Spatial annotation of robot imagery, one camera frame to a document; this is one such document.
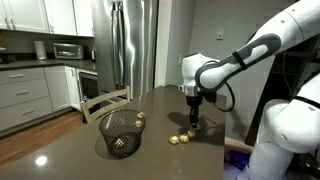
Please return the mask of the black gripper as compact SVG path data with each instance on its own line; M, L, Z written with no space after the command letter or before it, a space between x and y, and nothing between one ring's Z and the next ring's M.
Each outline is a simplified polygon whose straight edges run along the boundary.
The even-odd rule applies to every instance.
M199 117L199 107L202 104L203 96L187 96L186 102L187 105L190 106L190 112L189 112L189 119L191 123L191 127L198 129L198 117Z

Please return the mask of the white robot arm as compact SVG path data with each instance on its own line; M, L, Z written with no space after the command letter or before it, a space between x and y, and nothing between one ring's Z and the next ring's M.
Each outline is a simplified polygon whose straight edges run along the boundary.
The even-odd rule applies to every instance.
M182 60L191 126L203 100L216 101L216 92L242 72L264 65L296 45L319 35L320 0L298 0L265 22L241 48L218 60L200 53ZM263 108L250 159L237 180L285 180L296 154L320 146L320 75L313 75L291 100L273 99Z

